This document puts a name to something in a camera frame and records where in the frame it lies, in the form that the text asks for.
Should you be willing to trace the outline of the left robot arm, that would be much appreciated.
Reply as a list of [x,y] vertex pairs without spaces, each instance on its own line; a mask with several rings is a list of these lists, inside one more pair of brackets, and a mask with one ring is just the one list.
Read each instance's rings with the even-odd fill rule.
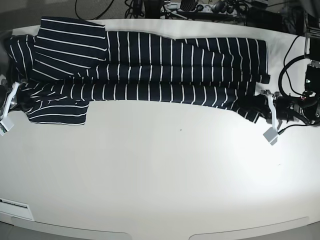
[[[241,107],[254,110],[267,121],[273,119],[303,122],[304,126],[320,125],[320,9],[305,10],[304,53],[285,63],[278,77],[279,92],[274,94],[263,90],[261,94],[242,100]],[[285,93],[282,82],[289,67],[301,60],[310,60],[305,72],[304,91],[295,97]]]

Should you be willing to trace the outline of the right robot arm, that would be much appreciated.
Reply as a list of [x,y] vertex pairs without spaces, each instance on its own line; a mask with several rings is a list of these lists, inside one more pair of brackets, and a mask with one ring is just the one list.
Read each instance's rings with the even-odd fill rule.
[[14,89],[12,77],[12,57],[9,56],[8,40],[9,35],[0,36],[0,119],[8,115],[17,107],[17,97],[10,97]]

